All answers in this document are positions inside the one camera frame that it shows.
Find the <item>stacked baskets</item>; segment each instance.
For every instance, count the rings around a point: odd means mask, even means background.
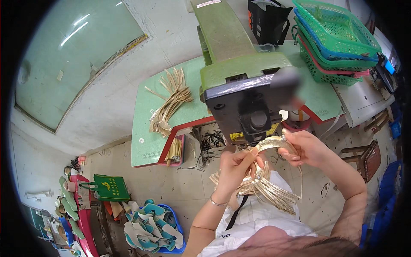
[[[312,0],[293,3],[298,26],[293,38],[315,81],[351,86],[369,75],[381,47],[350,11]]]

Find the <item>woman's right hand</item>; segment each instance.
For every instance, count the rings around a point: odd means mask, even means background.
[[[297,167],[303,163],[320,168],[330,156],[335,155],[323,142],[308,131],[291,133],[283,129],[285,138],[295,147],[298,155],[291,154],[285,148],[279,148],[281,154],[291,165]]]

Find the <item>green plastic basket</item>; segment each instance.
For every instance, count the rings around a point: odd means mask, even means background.
[[[365,61],[365,60],[335,60],[330,61],[325,59],[320,51],[318,50],[317,46],[313,42],[307,39],[308,32],[304,29],[303,26],[300,26],[300,22],[296,17],[296,22],[298,25],[298,35],[302,38],[304,43],[307,45],[308,49],[310,50],[311,54],[320,64],[320,66],[325,70],[344,70],[344,71],[353,71],[353,72],[361,72],[369,69],[370,67],[374,67],[376,65],[375,62],[372,61]]]
[[[326,83],[333,83],[333,84],[341,84],[352,86],[359,81],[363,81],[363,77],[359,79],[351,78],[344,75],[330,75],[322,73],[314,64],[311,59],[311,56],[307,53],[304,49],[304,46],[300,44],[300,56],[307,64],[309,71],[311,72],[312,77],[316,82],[326,82]]]
[[[293,3],[328,50],[362,56],[381,52],[368,29],[347,9],[312,0],[293,0]]]

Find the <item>black paper bag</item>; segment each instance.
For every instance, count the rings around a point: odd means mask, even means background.
[[[249,25],[259,44],[281,46],[290,28],[288,14],[293,8],[286,8],[275,0],[248,0]]]

